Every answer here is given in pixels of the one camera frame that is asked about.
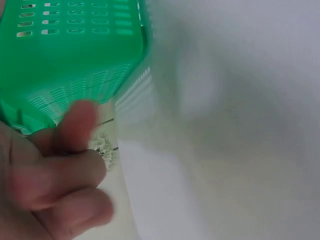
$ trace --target green plastic basket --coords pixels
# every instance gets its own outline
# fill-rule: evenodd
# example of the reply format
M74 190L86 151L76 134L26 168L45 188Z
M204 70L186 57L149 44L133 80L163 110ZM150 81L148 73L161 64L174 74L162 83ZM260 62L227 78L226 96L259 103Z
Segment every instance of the green plastic basket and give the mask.
M30 134L79 99L103 104L143 57L137 0L7 0L0 118Z

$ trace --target finger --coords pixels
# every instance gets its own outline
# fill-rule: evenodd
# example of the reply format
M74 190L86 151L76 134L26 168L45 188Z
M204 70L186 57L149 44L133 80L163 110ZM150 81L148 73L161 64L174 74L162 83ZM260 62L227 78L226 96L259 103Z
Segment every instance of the finger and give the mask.
M44 157L54 154L78 153L88 148L91 132L97 125L98 106L79 100L64 115L57 128L35 132L28 139Z
M53 156L55 154L54 132L55 128L45 128L29 135L27 139L36 146L43 157Z
M6 0L0 0L0 18L2 17L2 14L4 12L5 5L6 5Z
M10 162L11 165L32 164L41 161L43 158L41 152L28 141L21 137L14 130L11 136Z
M48 157L38 165L14 167L8 191L23 209L37 211L52 207L62 196L81 188L96 188L106 175L99 153Z
M109 223L113 214L113 204L106 193L96 188L83 188L35 215L54 239L71 240L91 228Z

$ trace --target hand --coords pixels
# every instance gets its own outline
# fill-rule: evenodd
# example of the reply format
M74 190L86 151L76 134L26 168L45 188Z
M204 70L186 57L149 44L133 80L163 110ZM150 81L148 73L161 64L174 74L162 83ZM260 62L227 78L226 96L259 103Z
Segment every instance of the hand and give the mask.
M6 0L0 0L0 18L2 16L2 13L5 9Z
M57 128L28 138L0 122L1 240L72 240L111 220L112 202L97 189L105 163L87 150L96 110L78 101Z

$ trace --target white surface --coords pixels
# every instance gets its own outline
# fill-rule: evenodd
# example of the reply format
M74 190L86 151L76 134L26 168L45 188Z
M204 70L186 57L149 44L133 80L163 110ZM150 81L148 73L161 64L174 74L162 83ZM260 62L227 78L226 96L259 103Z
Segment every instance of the white surface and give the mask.
M147 4L115 98L141 239L319 239L320 2Z
M114 110L112 102L108 101L105 104L99 106L99 122L103 123L114 118Z

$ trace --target green plastic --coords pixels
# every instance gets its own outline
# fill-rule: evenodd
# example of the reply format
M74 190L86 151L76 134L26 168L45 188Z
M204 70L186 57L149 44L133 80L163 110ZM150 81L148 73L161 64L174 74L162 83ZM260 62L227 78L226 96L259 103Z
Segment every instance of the green plastic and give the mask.
M0 117L24 134L79 99L107 102L143 57L137 0L7 0L0 21Z

